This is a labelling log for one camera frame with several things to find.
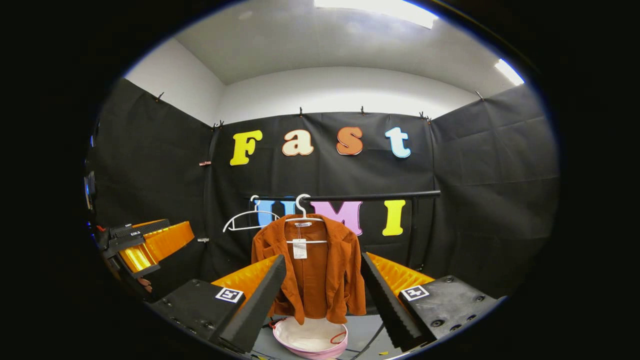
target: yellow letter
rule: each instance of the yellow letter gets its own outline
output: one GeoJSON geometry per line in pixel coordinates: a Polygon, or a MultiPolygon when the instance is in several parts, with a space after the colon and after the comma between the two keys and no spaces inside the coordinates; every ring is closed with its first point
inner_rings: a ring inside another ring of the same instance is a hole
{"type": "Polygon", "coordinates": [[[249,158],[244,155],[244,152],[246,151],[249,155],[253,154],[255,142],[262,140],[262,131],[254,130],[248,133],[238,133],[234,135],[234,140],[236,141],[234,157],[229,163],[231,165],[244,165],[249,163],[249,158]]]}
{"type": "Polygon", "coordinates": [[[382,235],[393,236],[402,234],[400,218],[402,217],[402,207],[404,204],[404,200],[385,201],[385,206],[387,207],[387,227],[382,230],[382,235]]]}
{"type": "Polygon", "coordinates": [[[282,146],[282,153],[286,156],[309,155],[314,150],[311,146],[311,134],[307,130],[289,131],[284,140],[288,140],[282,146]]]}

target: white wall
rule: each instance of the white wall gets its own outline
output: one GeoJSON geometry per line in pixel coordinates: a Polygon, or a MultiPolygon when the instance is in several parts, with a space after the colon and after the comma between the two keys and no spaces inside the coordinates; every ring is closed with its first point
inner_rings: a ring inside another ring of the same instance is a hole
{"type": "Polygon", "coordinates": [[[154,49],[126,75],[162,100],[213,126],[220,118],[216,114],[225,85],[176,39],[154,49]]]}
{"type": "Polygon", "coordinates": [[[217,117],[226,124],[275,115],[364,111],[439,117],[478,100],[460,88],[404,72],[314,67],[276,72],[228,85],[217,117]]]}

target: pink basket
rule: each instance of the pink basket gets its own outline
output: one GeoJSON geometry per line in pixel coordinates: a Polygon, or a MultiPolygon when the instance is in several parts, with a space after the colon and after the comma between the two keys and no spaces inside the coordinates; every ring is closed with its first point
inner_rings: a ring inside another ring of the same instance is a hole
{"type": "Polygon", "coordinates": [[[279,343],[306,359],[335,359],[347,349],[349,331],[344,324],[306,318],[304,325],[300,325],[292,316],[269,324],[279,343]]]}

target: pink letter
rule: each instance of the pink letter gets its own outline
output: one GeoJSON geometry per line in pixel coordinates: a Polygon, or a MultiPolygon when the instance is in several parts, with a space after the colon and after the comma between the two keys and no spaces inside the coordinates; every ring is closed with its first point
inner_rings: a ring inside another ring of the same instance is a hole
{"type": "Polygon", "coordinates": [[[332,220],[342,222],[349,230],[356,235],[362,235],[360,228],[360,205],[362,201],[345,201],[342,207],[336,213],[333,206],[328,201],[312,201],[311,206],[314,207],[316,214],[324,215],[332,220]]]}

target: white ceiling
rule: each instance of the white ceiling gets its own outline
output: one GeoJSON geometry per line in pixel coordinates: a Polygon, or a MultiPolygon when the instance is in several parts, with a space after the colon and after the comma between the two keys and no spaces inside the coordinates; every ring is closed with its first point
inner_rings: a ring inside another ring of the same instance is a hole
{"type": "Polygon", "coordinates": [[[498,57],[445,23],[314,8],[313,0],[249,0],[175,37],[224,84],[307,67],[354,66],[424,76],[488,97],[513,87],[498,57]]]}

